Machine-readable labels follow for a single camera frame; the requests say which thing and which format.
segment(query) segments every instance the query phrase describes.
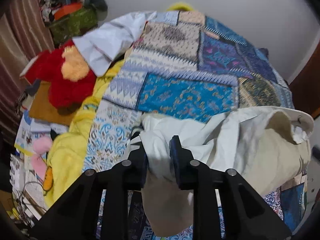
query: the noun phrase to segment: brown curtain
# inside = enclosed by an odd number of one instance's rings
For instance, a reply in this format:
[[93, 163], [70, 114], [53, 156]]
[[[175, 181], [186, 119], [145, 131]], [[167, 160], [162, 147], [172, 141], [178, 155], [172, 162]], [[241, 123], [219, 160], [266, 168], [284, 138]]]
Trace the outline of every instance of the brown curtain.
[[14, 102], [26, 85], [19, 74], [38, 53], [54, 48], [38, 1], [12, 0], [0, 19], [0, 129], [10, 144], [19, 126]]

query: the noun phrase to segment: patchwork quilt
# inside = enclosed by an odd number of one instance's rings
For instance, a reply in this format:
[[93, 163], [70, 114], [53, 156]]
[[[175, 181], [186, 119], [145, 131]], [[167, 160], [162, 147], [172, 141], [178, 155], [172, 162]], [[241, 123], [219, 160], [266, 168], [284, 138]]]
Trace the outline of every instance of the patchwork quilt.
[[[103, 96], [91, 127], [83, 171], [104, 171], [121, 161], [142, 112], [207, 122], [215, 114], [249, 106], [293, 108], [292, 94], [267, 56], [202, 13], [158, 13], [146, 23]], [[304, 214], [306, 184], [303, 172], [265, 197], [292, 231]], [[128, 196], [130, 239], [160, 239], [144, 215], [141, 194], [129, 192]], [[220, 228], [224, 235], [222, 209]], [[192, 226], [161, 239], [192, 239]]]

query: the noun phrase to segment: orange object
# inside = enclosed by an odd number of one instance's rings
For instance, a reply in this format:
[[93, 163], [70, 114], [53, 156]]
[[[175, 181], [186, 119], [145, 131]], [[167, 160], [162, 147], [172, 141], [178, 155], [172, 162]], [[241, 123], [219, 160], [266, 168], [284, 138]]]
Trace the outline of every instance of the orange object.
[[61, 7], [59, 11], [54, 14], [54, 19], [59, 20], [61, 17], [73, 13], [82, 8], [82, 3], [76, 2]]

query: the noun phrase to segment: silver rivet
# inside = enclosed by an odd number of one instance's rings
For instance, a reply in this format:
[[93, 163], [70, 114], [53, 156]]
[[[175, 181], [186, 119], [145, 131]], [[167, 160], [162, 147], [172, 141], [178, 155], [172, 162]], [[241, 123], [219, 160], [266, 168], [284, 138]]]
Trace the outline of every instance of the silver rivet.
[[230, 176], [236, 176], [236, 175], [237, 175], [237, 171], [234, 170], [234, 169], [228, 169], [228, 170], [227, 170], [227, 173], [228, 173]]
[[130, 160], [124, 160], [124, 161], [122, 162], [122, 165], [125, 166], [125, 167], [128, 167], [128, 166], [131, 165], [131, 161], [130, 161]]
[[200, 165], [200, 162], [197, 161], [197, 160], [192, 160], [192, 161], [190, 161], [190, 165], [196, 167], [196, 166], [199, 166], [199, 165]]
[[88, 169], [84, 172], [86, 176], [92, 176], [94, 174], [95, 170], [94, 169]]

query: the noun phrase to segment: wall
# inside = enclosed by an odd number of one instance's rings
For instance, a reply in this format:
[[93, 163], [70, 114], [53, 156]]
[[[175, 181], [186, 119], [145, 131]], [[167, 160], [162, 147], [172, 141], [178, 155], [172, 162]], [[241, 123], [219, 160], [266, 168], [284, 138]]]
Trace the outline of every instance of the wall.
[[285, 79], [301, 66], [320, 30], [304, 0], [106, 0], [106, 20], [131, 11], [163, 11], [178, 1], [223, 22], [255, 46], [268, 48], [270, 62]]

